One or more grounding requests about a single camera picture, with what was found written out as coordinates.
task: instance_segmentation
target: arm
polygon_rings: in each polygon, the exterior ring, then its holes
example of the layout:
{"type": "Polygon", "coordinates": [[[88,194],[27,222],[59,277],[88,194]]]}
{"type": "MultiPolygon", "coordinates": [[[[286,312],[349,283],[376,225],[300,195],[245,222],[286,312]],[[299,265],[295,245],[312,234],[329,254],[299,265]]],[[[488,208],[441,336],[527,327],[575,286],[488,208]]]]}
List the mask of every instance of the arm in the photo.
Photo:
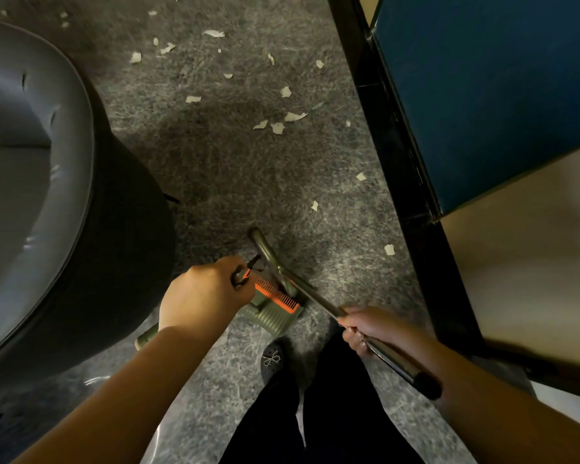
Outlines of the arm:
{"type": "Polygon", "coordinates": [[[353,350],[363,334],[404,352],[443,386],[435,404],[481,464],[580,463],[580,424],[497,379],[419,329],[377,308],[350,308],[339,322],[353,350]]]}
{"type": "Polygon", "coordinates": [[[194,266],[161,302],[159,334],[100,390],[19,456],[14,464],[140,462],[168,407],[254,296],[254,281],[234,290],[238,257],[194,266]]]}

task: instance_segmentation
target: person's right arm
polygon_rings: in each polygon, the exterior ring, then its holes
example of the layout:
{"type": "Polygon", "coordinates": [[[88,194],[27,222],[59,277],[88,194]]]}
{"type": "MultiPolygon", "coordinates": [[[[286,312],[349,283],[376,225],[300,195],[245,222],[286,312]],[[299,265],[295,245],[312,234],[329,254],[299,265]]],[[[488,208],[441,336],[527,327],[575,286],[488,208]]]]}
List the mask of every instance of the person's right arm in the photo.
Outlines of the person's right arm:
{"type": "Polygon", "coordinates": [[[579,423],[378,308],[346,312],[338,321],[357,353],[369,355],[363,334],[376,337],[438,378],[435,404],[480,464],[580,463],[579,423]]]}

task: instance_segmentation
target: blue panel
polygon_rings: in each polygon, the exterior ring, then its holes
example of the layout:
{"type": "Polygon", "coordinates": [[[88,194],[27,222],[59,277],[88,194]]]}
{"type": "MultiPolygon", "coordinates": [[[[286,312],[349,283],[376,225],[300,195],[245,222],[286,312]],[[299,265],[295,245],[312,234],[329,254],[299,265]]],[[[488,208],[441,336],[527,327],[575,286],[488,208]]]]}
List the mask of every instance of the blue panel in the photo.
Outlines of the blue panel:
{"type": "Polygon", "coordinates": [[[383,0],[376,36],[443,212],[580,147],[580,0],[383,0]]]}

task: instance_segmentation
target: leg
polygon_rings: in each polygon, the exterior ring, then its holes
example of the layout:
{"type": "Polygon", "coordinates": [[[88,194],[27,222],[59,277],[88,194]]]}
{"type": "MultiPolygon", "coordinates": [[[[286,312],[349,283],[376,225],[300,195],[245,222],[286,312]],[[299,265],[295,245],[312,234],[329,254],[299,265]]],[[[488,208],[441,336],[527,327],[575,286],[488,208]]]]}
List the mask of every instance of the leg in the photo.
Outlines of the leg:
{"type": "Polygon", "coordinates": [[[282,368],[249,407],[219,464],[301,462],[305,450],[296,421],[298,407],[299,387],[289,369],[282,368]]]}
{"type": "Polygon", "coordinates": [[[363,362],[340,333],[318,357],[303,419],[309,462],[423,463],[389,420],[363,362]]]}

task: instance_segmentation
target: forearm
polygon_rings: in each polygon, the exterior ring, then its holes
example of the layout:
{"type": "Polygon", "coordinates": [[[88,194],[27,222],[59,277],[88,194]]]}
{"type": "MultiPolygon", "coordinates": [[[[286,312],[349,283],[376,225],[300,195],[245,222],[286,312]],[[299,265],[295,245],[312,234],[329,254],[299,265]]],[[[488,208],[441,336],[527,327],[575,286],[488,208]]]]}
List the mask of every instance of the forearm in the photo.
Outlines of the forearm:
{"type": "Polygon", "coordinates": [[[443,417],[481,463],[580,462],[580,424],[402,322],[389,343],[439,378],[443,417]]]}
{"type": "Polygon", "coordinates": [[[212,342],[163,329],[16,464],[137,464],[212,342]]]}

